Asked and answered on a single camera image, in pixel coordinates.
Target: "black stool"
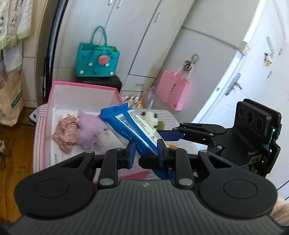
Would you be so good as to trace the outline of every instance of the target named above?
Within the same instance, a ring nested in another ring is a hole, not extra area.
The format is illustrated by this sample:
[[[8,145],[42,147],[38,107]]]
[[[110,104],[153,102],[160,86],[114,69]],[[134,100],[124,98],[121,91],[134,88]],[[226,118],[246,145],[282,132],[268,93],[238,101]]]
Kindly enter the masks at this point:
[[[118,76],[114,75],[112,77],[76,77],[76,82],[86,83],[93,85],[100,85],[105,87],[114,87],[121,92],[122,83]]]

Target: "pink pig face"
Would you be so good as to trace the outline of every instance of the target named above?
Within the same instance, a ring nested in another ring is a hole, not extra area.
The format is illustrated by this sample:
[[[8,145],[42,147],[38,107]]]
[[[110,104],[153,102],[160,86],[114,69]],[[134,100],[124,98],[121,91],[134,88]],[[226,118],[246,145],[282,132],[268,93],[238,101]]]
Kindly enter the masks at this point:
[[[109,59],[110,59],[109,56],[102,55],[102,56],[98,57],[98,63],[100,65],[105,65],[105,64],[107,64],[109,62]]]

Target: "white plush toy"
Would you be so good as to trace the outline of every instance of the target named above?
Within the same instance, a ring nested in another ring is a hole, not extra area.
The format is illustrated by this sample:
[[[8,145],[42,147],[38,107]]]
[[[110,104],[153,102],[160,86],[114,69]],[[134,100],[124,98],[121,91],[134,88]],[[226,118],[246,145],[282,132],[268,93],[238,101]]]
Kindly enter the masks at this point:
[[[142,112],[142,117],[158,131],[164,130],[164,122],[158,120],[158,115],[152,112]]]

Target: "camera lens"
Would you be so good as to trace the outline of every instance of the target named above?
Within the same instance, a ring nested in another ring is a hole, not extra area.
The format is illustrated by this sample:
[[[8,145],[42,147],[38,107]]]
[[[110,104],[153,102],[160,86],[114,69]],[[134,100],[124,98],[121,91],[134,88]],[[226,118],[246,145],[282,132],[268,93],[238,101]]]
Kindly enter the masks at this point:
[[[251,125],[253,123],[254,120],[254,114],[252,113],[252,111],[248,110],[246,113],[246,121],[249,125]]]
[[[239,112],[239,116],[240,116],[240,117],[243,117],[243,115],[244,115],[244,109],[243,109],[242,107],[239,108],[239,111],[238,111],[238,112]]]
[[[257,118],[256,120],[256,128],[260,131],[263,128],[263,120],[261,118]]]

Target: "metal screw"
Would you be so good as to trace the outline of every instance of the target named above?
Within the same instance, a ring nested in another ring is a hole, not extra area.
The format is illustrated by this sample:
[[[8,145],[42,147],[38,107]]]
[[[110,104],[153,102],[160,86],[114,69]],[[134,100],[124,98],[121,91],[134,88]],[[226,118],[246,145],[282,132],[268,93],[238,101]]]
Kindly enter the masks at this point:
[[[193,181],[191,179],[188,178],[183,178],[179,180],[179,184],[183,185],[183,186],[191,186],[193,184]]]
[[[103,186],[109,186],[109,185],[112,185],[114,181],[113,179],[110,179],[110,178],[104,178],[104,179],[101,179],[99,183]]]

